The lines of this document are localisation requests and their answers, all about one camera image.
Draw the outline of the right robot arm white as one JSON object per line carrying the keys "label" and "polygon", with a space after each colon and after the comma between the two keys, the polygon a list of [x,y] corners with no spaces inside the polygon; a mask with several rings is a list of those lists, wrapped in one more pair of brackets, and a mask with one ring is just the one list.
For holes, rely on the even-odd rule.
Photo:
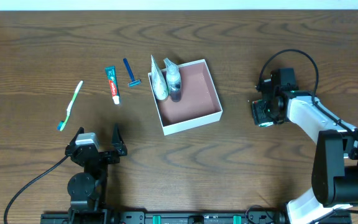
{"label": "right robot arm white", "polygon": [[311,91],[298,88],[292,68],[274,70],[251,104],[260,127],[291,122],[316,144],[311,188],[289,201],[273,223],[351,223],[358,206],[358,128],[329,111]]}

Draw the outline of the clear pump soap bottle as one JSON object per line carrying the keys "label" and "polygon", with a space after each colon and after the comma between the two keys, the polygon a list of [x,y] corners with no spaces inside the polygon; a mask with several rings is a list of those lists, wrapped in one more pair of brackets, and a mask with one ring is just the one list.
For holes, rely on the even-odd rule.
{"label": "clear pump soap bottle", "polygon": [[181,100],[181,75],[179,68],[168,58],[165,58],[163,61],[166,66],[165,79],[170,97],[173,102],[179,102]]}

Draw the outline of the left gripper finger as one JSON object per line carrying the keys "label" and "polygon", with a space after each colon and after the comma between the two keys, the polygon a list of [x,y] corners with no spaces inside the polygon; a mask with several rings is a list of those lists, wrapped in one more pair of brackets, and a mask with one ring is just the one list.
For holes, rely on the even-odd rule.
{"label": "left gripper finger", "polygon": [[114,150],[117,152],[119,156],[127,156],[127,147],[119,132],[118,124],[114,125],[111,145],[113,146]]}
{"label": "left gripper finger", "polygon": [[75,144],[76,144],[75,141],[76,141],[77,137],[78,137],[80,134],[83,134],[84,131],[85,131],[84,128],[83,128],[83,127],[80,127],[80,128],[77,130],[76,134],[74,135],[73,139],[70,141],[69,145],[75,145]]}

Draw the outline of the white Pantene tube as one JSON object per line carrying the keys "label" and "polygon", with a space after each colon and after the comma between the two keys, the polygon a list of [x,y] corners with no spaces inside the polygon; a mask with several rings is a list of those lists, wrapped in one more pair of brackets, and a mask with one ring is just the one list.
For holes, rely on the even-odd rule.
{"label": "white Pantene tube", "polygon": [[160,101],[165,100],[169,95],[167,83],[153,55],[151,55],[151,81],[155,98]]}

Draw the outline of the green soap bar pack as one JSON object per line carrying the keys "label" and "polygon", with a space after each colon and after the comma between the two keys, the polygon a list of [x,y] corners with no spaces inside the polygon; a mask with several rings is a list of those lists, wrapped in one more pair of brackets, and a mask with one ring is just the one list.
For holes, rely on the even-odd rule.
{"label": "green soap bar pack", "polygon": [[259,127],[267,127],[274,124],[270,113],[267,111],[266,104],[263,100],[256,100],[251,104],[254,123]]}

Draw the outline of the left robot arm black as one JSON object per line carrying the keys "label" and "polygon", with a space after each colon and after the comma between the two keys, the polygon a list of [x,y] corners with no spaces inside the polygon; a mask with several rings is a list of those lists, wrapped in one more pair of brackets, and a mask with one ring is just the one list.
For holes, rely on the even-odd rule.
{"label": "left robot arm black", "polygon": [[117,164],[127,155],[127,147],[121,137],[118,125],[112,132],[110,151],[100,151],[95,133],[85,133],[80,127],[65,149],[65,155],[83,168],[68,182],[70,195],[68,224],[117,223],[117,215],[106,205],[108,165]]}

